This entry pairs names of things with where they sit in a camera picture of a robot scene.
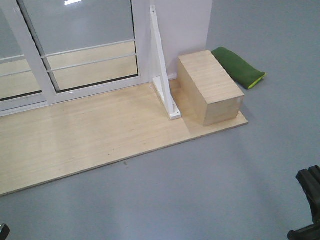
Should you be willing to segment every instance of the green cushion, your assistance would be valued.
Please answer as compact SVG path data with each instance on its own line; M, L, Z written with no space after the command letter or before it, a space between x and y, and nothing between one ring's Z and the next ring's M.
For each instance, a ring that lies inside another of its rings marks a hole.
M212 51L212 54L230 77L245 89L252 89L267 75L265 72L256 70L237 54L224 47L218 47Z

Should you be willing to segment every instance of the sliding glass door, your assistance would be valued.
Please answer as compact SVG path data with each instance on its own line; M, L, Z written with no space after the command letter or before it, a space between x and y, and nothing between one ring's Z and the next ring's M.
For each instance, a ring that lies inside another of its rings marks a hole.
M43 93L52 104L148 82L147 2L1 0L17 40L0 55L3 99Z
M0 30L0 111L3 111L30 104L30 101L17 104L15 100L26 97L30 100L30 96L39 96L42 91L1 9ZM31 103L44 100L42 96ZM10 106L5 108L5 102L11 102Z

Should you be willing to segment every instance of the white support post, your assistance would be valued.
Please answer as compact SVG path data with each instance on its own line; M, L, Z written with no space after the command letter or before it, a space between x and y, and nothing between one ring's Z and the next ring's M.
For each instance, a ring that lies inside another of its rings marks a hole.
M156 7L154 4L150 5L150 13L151 13L152 81L170 119L171 120L178 119L178 118L181 118L181 112L179 111L171 95L165 56L164 56L164 51L162 48L162 42L160 37Z

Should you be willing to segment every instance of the gray vinyl floor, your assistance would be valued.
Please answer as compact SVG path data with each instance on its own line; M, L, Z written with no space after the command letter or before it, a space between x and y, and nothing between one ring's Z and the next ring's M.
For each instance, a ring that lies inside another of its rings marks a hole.
M214 0L207 48L268 73L244 90L249 124L1 197L8 240L285 240L310 225L295 177L320 165L319 31L318 0Z

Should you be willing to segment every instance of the wooden floor panel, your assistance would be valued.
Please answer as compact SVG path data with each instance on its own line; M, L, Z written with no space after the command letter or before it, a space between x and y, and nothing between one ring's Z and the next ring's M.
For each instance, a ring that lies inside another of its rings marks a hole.
M182 118L169 120L150 84L0 118L0 195L247 124L203 127L176 81Z

